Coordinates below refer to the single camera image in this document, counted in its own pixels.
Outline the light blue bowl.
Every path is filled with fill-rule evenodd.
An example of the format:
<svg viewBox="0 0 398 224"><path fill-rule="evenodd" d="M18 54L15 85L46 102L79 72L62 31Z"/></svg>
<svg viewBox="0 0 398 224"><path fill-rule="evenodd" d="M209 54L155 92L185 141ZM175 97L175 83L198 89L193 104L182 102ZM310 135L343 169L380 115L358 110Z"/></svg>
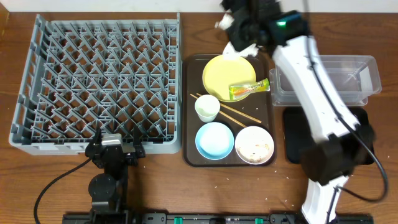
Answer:
<svg viewBox="0 0 398 224"><path fill-rule="evenodd" d="M207 123L197 131L195 146L204 158L212 161L221 160L233 150L234 136L229 127L223 123Z"/></svg>

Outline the green snack wrapper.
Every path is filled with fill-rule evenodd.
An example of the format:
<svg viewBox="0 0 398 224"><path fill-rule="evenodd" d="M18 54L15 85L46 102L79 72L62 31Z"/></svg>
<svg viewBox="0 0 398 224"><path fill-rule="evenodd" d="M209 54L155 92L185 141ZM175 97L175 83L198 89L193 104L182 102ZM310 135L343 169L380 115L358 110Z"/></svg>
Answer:
<svg viewBox="0 0 398 224"><path fill-rule="evenodd" d="M230 85L228 90L230 100L239 100L250 95L251 93L269 91L270 83L269 80L265 78L255 83Z"/></svg>

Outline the pink bowl with rice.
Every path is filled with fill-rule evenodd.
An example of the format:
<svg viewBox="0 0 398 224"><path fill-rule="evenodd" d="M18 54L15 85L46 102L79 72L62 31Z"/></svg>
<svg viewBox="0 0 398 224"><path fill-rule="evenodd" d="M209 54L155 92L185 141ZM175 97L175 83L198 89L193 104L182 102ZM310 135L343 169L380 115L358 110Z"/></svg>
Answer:
<svg viewBox="0 0 398 224"><path fill-rule="evenodd" d="M275 152L273 137L259 126L243 128L237 134L234 146L240 159L251 165L269 162Z"/></svg>

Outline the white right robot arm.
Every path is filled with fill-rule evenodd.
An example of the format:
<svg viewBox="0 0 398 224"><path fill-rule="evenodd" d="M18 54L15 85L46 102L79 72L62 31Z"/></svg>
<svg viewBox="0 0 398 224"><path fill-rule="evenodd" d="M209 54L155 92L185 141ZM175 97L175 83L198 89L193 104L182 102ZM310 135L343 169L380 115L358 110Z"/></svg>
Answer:
<svg viewBox="0 0 398 224"><path fill-rule="evenodd" d="M302 106L315 145L300 163L308 176L301 211L308 223L336 222L336 203L354 168L372 156L374 131L362 125L339 96L320 60L308 21L283 12L277 1L221 3L229 49L264 47L283 71Z"/></svg>

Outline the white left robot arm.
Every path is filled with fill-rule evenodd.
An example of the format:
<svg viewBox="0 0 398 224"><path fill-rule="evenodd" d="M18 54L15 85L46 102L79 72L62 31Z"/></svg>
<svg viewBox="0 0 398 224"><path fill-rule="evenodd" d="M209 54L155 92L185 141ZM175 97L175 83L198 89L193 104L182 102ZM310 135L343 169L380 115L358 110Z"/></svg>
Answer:
<svg viewBox="0 0 398 224"><path fill-rule="evenodd" d="M88 223L138 223L139 215L127 206L128 167L137 166L146 156L137 126L132 129L132 142L123 143L120 134L96 130L85 149L85 156L103 170L88 186L91 210Z"/></svg>

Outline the white cup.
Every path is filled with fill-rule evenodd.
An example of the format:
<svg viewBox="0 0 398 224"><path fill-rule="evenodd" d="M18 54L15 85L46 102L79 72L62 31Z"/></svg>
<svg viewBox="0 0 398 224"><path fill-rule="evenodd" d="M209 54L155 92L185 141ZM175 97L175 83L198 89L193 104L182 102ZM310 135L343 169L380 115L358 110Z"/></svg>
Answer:
<svg viewBox="0 0 398 224"><path fill-rule="evenodd" d="M212 95L199 96L195 102L195 111L199 119L204 123L214 121L220 108L219 100Z"/></svg>

